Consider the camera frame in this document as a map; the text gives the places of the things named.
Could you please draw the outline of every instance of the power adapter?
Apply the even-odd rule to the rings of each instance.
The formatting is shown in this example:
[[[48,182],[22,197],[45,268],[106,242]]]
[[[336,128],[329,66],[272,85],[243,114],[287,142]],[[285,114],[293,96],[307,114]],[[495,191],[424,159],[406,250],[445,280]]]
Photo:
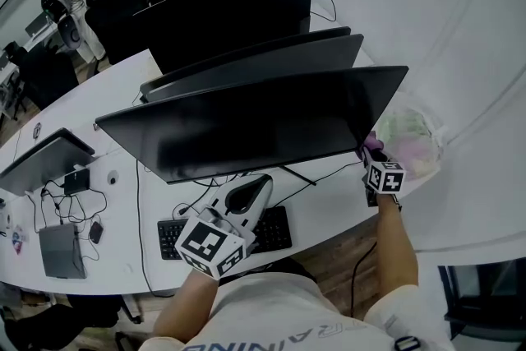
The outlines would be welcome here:
[[[89,169],[75,171],[64,178],[64,195],[74,195],[84,190],[90,190]]]

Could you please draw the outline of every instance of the curved desk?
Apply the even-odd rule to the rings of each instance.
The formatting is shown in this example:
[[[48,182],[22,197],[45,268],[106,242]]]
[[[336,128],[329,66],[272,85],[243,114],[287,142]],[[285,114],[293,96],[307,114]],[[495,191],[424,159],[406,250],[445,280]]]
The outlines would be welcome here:
[[[319,19],[313,20],[311,27],[319,30],[328,25]],[[370,64],[370,59],[361,52],[355,66]],[[160,71],[150,51],[138,53],[64,95],[27,123],[0,149],[0,169],[4,169],[15,155],[20,156],[33,147],[35,141],[32,133],[37,122],[42,124],[40,140],[60,127],[66,127],[95,149],[99,158],[90,165],[91,186],[104,192],[108,198],[108,208],[100,215],[104,233],[96,246],[99,260],[84,259],[86,279],[54,279],[44,273],[39,237],[33,227],[34,208],[30,200],[0,191],[0,197],[7,201],[4,212],[11,213],[13,225],[19,224],[29,239],[23,244],[21,254],[17,255],[11,244],[11,236],[0,238],[1,281],[56,293],[104,295],[148,290],[141,269],[138,237],[136,161],[102,130],[95,130],[93,122],[98,116],[131,107],[141,83],[157,76],[160,76]],[[351,163],[358,163],[354,153],[295,164],[291,168],[309,178],[320,178]],[[190,269],[181,261],[161,259],[157,222],[170,219],[175,205],[194,201],[205,187],[193,182],[169,186],[153,173],[146,172],[142,164],[138,165],[138,170],[145,271],[152,289],[173,289],[182,284]],[[110,171],[118,172],[118,181],[114,185],[108,184]],[[270,206],[305,186],[305,182],[280,169],[269,169],[265,173],[271,174],[275,183]],[[300,252],[374,215],[376,210],[368,208],[365,199],[361,181],[364,173],[361,164],[347,167],[319,182],[318,186],[309,187],[286,200],[283,205],[288,213],[293,247],[250,256],[236,266],[235,271],[247,270]],[[49,187],[52,192],[62,193],[54,187]],[[408,185],[404,193],[407,194],[415,187]],[[37,230],[44,226],[39,190],[32,195],[36,204]],[[213,189],[210,189],[201,203],[205,203],[212,194]],[[104,199],[101,195],[82,192],[79,197],[87,215],[103,208]],[[79,215],[80,212],[78,205],[74,204],[72,213]],[[48,226],[59,224],[49,198],[44,201],[44,214]],[[81,237],[86,238],[88,229],[81,233]],[[79,230],[82,230],[82,224],[79,224]],[[82,255],[96,257],[89,242],[80,241],[80,244]]]

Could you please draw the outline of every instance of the black keyboard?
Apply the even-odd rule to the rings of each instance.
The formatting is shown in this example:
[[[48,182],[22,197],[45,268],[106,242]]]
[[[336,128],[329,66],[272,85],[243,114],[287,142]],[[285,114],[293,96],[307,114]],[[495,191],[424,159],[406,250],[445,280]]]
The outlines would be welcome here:
[[[164,260],[181,259],[174,246],[186,223],[186,219],[159,221],[157,223],[161,256]],[[260,219],[254,229],[254,234],[256,235],[257,246],[252,253],[272,252],[292,247],[293,242],[288,231],[285,207],[277,206],[265,210],[263,218]]]

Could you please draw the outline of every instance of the laptop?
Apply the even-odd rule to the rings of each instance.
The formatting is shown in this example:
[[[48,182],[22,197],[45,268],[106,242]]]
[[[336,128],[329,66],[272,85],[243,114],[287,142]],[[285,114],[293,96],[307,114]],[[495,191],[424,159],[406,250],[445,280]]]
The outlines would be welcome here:
[[[85,279],[85,267],[74,224],[41,229],[39,240],[46,276]]]

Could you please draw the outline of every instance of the monitor stand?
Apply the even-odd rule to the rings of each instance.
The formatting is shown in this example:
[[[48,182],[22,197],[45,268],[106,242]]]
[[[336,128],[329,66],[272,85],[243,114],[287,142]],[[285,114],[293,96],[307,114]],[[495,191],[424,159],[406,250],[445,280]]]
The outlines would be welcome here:
[[[283,171],[286,171],[287,173],[291,173],[293,176],[296,176],[297,178],[301,178],[304,182],[307,182],[311,184],[312,186],[316,185],[316,182],[313,182],[312,180],[309,180],[308,178],[302,176],[299,173],[296,173],[295,171],[291,170],[289,167],[285,167],[284,165],[279,166]]]

